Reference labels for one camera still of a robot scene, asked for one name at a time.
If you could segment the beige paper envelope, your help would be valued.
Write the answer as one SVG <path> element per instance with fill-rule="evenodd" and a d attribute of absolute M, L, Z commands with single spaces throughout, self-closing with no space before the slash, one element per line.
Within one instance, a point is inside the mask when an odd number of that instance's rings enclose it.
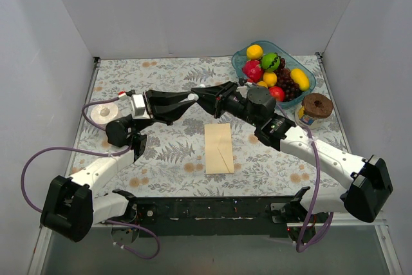
<path fill-rule="evenodd" d="M 233 174 L 234 159 L 230 124 L 206 124 L 204 129 L 205 172 L 208 175 Z"/>

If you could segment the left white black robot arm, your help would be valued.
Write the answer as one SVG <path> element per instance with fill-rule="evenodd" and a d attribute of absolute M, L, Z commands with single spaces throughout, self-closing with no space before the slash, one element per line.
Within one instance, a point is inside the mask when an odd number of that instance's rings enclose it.
<path fill-rule="evenodd" d="M 120 152 L 98 156 L 96 161 L 71 177 L 55 177 L 42 208 L 41 224 L 79 242 L 96 223 L 111 218 L 131 223 L 136 218 L 137 208 L 131 204 L 130 194 L 116 192 L 99 198 L 97 193 L 118 172 L 144 154 L 147 136 L 141 133 L 143 129 L 156 122 L 172 125 L 198 99 L 191 91 L 120 92 L 117 100 L 128 101 L 131 113 L 108 122 L 104 128 L 109 144 L 119 147 Z"/>

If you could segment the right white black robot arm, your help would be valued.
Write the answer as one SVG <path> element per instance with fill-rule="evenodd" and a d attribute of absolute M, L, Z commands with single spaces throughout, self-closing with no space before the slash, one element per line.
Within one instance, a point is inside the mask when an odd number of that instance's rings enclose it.
<path fill-rule="evenodd" d="M 340 186 L 328 192 L 311 187 L 300 191 L 291 206 L 299 222 L 315 213 L 347 212 L 358 220 L 373 222 L 393 192 L 386 163 L 378 156 L 366 160 L 311 137 L 303 128 L 275 112 L 276 100 L 261 86 L 219 86 L 192 88 L 197 103 L 214 118 L 224 112 L 251 124 L 265 146 L 319 166 Z"/>

